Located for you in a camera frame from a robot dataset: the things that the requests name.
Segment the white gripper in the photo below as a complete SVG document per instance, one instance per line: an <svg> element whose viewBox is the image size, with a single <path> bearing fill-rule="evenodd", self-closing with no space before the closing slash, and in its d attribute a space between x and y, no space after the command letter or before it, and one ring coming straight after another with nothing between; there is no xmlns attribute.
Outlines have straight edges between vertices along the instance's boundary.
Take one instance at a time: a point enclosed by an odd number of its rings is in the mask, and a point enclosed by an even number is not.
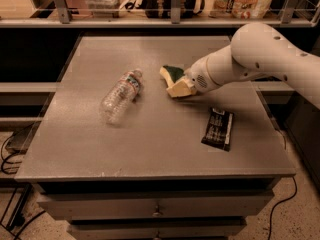
<svg viewBox="0 0 320 240"><path fill-rule="evenodd" d="M211 79L207 70L207 57L203 57L193 63L186 71L187 78L181 78L167 88L172 98L187 97L198 92L206 93L217 88L217 84Z"/></svg>

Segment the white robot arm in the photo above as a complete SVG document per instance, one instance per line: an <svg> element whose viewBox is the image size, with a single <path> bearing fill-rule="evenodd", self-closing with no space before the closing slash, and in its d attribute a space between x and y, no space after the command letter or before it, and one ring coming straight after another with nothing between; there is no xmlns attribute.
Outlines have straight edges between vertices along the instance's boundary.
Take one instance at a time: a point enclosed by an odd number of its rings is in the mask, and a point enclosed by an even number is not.
<svg viewBox="0 0 320 240"><path fill-rule="evenodd" d="M173 98L273 76L320 108L320 57L297 48L263 23L240 27L228 46L198 59L188 69L164 65L160 75Z"/></svg>

